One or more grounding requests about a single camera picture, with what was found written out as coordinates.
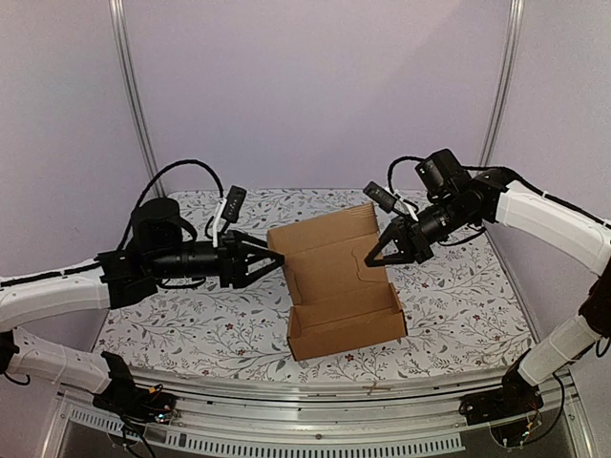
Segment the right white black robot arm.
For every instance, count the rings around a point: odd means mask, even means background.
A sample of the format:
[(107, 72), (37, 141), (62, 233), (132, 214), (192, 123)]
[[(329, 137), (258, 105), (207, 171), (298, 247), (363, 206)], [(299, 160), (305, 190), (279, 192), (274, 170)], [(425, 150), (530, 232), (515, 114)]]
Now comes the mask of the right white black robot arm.
[(556, 370), (610, 335), (610, 224), (538, 189), (514, 170), (464, 166), (449, 149), (418, 158), (415, 172), (429, 206), (415, 211), (390, 188), (370, 182), (364, 193), (386, 213), (387, 228), (365, 258), (369, 267), (423, 263), (432, 245), (468, 225), (497, 223), (542, 240), (596, 276), (576, 316), (524, 353), (506, 372), (494, 408), (513, 416)]

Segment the aluminium frame post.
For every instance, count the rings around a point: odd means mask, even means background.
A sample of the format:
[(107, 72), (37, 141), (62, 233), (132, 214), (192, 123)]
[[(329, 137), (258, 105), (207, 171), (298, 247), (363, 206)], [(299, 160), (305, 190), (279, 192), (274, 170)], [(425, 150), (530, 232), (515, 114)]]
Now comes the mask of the aluminium frame post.
[(479, 164), (481, 166), (489, 165), (491, 163), (495, 145), (500, 133), (502, 118), (507, 106), (507, 100), (516, 64), (516, 55), (521, 35), (524, 7), (524, 0), (512, 0), (510, 2), (507, 33), (502, 53), (500, 73), (497, 80), (493, 107), (479, 157)]
[(137, 86), (137, 75), (129, 40), (125, 2), (122, 0), (110, 0), (108, 5), (114, 40), (116, 42), (118, 63), (142, 162), (148, 178), (152, 179), (159, 171), (159, 167)]

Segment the floral patterned table mat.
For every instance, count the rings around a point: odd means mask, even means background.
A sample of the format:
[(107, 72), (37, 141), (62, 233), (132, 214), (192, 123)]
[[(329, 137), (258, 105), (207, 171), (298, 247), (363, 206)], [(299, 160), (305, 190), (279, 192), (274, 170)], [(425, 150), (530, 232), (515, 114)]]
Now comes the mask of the floral patterned table mat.
[(209, 280), (108, 314), (97, 351), (134, 367), (253, 381), (371, 382), (503, 367), (533, 337), (491, 244), (439, 247), (422, 265), (392, 267), (408, 334), (389, 343), (296, 362), (286, 341), (291, 300), (281, 272), (234, 291)]

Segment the small wooden stick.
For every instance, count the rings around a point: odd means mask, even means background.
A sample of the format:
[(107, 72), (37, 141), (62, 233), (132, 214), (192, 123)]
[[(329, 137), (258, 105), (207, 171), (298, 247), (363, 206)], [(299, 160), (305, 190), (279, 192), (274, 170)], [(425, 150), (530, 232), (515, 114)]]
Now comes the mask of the small wooden stick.
[(377, 391), (390, 391), (392, 390), (391, 385), (380, 384), (378, 381), (371, 382), (368, 385), (363, 385), (362, 388), (365, 390), (368, 396)]

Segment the brown cardboard box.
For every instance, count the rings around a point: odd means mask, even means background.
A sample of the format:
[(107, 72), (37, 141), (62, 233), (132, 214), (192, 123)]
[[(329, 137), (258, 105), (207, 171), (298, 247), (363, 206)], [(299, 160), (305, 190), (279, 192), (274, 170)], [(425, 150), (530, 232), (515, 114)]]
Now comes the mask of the brown cardboard box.
[(370, 203), (268, 230), (269, 248), (284, 255), (287, 342), (296, 361), (407, 336), (386, 269), (365, 264), (378, 236)]

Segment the right aluminium frame post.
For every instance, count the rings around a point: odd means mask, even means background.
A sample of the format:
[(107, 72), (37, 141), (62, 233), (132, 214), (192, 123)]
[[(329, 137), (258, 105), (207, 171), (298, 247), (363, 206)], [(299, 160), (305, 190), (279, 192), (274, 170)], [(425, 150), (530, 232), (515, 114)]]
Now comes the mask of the right aluminium frame post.
[(502, 118), (507, 106), (507, 100), (516, 64), (516, 55), (521, 35), (524, 7), (524, 0), (512, 0), (510, 2), (507, 33), (502, 53), (500, 73), (497, 80), (493, 107), (479, 157), (479, 164), (481, 166), (489, 165), (491, 163), (495, 145), (500, 133)]

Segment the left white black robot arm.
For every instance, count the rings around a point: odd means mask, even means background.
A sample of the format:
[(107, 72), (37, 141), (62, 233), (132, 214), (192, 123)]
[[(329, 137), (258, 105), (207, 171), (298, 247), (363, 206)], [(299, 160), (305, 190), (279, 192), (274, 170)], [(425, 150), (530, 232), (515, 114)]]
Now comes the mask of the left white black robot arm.
[(34, 336), (25, 324), (84, 310), (136, 305), (159, 289), (196, 288), (210, 277), (234, 289), (284, 264), (265, 241), (228, 230), (200, 240), (179, 203), (154, 198), (130, 218), (127, 245), (78, 266), (1, 282), (1, 372), (103, 394), (122, 414), (135, 413), (141, 393), (129, 367), (113, 353), (87, 353)]

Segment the aluminium front rail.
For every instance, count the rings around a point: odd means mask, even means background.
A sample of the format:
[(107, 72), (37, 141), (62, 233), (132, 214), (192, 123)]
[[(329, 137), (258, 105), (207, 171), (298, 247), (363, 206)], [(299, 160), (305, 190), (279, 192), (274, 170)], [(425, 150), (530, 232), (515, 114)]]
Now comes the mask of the aluminium front rail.
[(501, 371), (379, 382), (296, 385), (138, 369), (140, 385), (163, 384), (178, 398), (167, 425), (149, 425), (157, 456), (210, 457), (594, 457), (597, 449), (567, 371), (544, 382), (535, 442), (503, 448), (490, 426), (469, 426), (460, 400), (498, 387)]

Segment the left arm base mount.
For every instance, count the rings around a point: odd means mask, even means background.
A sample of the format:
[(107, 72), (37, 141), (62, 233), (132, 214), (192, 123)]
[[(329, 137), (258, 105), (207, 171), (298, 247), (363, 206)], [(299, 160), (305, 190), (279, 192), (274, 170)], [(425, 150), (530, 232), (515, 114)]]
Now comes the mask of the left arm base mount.
[(110, 382), (101, 392), (94, 394), (95, 407), (132, 422), (170, 422), (178, 401), (176, 395), (167, 392), (163, 384), (147, 388), (137, 386), (128, 365), (120, 356), (104, 351), (101, 357), (108, 366)]

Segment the left aluminium frame post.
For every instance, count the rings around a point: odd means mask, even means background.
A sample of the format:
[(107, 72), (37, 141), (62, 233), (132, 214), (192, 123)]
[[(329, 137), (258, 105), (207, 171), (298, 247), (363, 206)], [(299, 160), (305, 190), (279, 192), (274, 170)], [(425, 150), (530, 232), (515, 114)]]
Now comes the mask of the left aluminium frame post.
[(137, 86), (137, 75), (129, 40), (125, 2), (122, 0), (110, 0), (108, 5), (114, 40), (116, 42), (118, 63), (142, 162), (148, 178), (152, 179), (159, 171), (159, 167)]

